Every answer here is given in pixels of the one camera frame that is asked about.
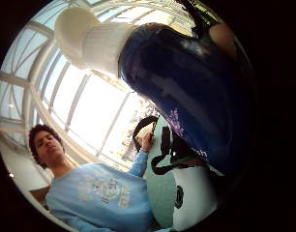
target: young man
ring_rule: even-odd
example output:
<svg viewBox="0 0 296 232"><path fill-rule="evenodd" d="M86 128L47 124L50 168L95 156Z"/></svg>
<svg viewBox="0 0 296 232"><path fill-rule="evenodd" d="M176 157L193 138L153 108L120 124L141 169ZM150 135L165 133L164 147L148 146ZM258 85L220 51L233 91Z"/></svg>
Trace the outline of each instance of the young man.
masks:
<svg viewBox="0 0 296 232"><path fill-rule="evenodd" d="M37 125L31 129L33 157L54 175L45 197L51 213L78 231L149 231L153 216L141 177L153 143L150 136L146 134L133 166L125 173L102 163L73 167L52 128Z"/></svg>

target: light blue sweatshirt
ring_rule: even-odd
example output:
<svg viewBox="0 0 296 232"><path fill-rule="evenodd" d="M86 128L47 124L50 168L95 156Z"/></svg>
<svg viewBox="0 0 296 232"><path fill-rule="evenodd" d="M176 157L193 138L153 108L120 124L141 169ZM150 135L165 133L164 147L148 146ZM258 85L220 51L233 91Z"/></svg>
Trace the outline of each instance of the light blue sweatshirt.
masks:
<svg viewBox="0 0 296 232"><path fill-rule="evenodd" d="M141 178L146 166L143 152L129 172L102 163L83 164L52 181L46 204L54 216L80 232L149 231L153 216Z"/></svg>

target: jacket sleeve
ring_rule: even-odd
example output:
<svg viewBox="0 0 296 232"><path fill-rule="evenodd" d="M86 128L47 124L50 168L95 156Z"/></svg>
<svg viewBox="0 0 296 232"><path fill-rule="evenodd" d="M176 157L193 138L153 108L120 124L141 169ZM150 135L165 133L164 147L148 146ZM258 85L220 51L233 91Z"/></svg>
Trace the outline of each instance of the jacket sleeve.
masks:
<svg viewBox="0 0 296 232"><path fill-rule="evenodd" d="M142 177L147 168L147 158L148 158L147 153L139 151L128 173L134 176Z"/></svg>

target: man's ear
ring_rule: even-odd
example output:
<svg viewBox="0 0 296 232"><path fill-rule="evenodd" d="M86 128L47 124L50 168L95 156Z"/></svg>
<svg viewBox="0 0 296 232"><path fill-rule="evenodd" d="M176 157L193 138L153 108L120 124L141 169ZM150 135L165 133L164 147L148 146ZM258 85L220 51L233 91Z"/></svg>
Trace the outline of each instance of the man's ear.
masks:
<svg viewBox="0 0 296 232"><path fill-rule="evenodd" d="M209 35L226 55L236 60L236 50L234 45L234 33L224 23L212 26L209 29Z"/></svg>

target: glass ceiling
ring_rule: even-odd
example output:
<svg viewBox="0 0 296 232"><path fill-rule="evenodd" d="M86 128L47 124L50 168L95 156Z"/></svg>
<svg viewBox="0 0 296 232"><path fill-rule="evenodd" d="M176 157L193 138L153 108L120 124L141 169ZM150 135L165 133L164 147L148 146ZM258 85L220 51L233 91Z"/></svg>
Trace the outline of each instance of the glass ceiling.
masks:
<svg viewBox="0 0 296 232"><path fill-rule="evenodd" d="M193 23L171 0L55 0L24 26L7 53L0 72L0 131L6 137L27 147L30 128L47 123L62 132L67 151L126 169L135 155L134 127L158 112L118 78L81 71L61 54L53 40L54 22L71 7L90 9L100 22L160 22L186 35Z"/></svg>

